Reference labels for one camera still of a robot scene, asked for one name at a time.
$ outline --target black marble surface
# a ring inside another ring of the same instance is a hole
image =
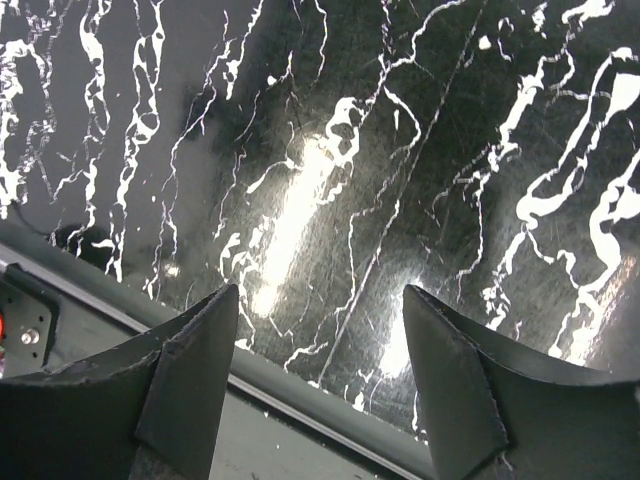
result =
[[[637,371],[632,0],[1,1],[0,202],[424,438],[405,284]]]

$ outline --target metal edge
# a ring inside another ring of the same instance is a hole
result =
[[[8,263],[19,263],[25,271],[133,332],[147,331],[178,313],[131,292],[98,269],[15,225],[0,223],[0,258],[0,270],[11,259]],[[236,347],[229,383],[408,480],[435,478],[427,445],[354,410],[342,399],[313,388],[262,357]]]

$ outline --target screw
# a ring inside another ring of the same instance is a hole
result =
[[[38,343],[38,340],[40,340],[40,334],[37,330],[30,328],[22,334],[20,340],[22,340],[22,343],[25,345],[33,345],[34,343]]]

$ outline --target polished black stone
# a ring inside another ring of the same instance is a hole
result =
[[[631,0],[0,2],[0,202],[423,438],[401,293],[640,367]]]

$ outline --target marble table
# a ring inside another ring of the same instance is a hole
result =
[[[422,286],[637,371],[632,0],[0,1],[0,205],[239,348],[424,439]]]

